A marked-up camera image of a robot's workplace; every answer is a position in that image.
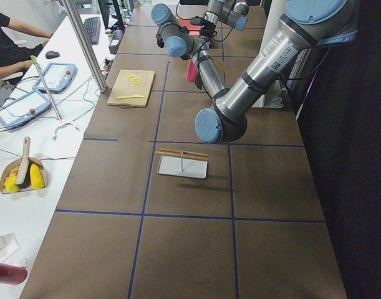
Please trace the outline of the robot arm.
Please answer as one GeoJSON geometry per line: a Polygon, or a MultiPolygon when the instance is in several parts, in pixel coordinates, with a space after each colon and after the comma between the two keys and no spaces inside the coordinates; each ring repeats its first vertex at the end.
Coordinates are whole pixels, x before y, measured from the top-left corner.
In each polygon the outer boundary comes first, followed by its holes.
{"type": "Polygon", "coordinates": [[[237,31],[243,31],[248,22],[248,12],[246,1],[209,0],[203,19],[214,25],[221,22],[237,31]]]}
{"type": "Polygon", "coordinates": [[[209,1],[202,17],[200,37],[189,35],[163,3],[152,8],[158,27],[156,38],[171,57],[189,59],[197,70],[196,85],[205,89],[213,104],[198,112],[195,131],[204,143],[234,141],[247,129],[247,111],[278,79],[282,69],[301,51],[330,47],[355,39],[359,1],[286,1],[278,29],[231,88],[226,88],[210,56],[210,40],[218,22],[242,31],[247,24],[246,1],[209,1]]]}

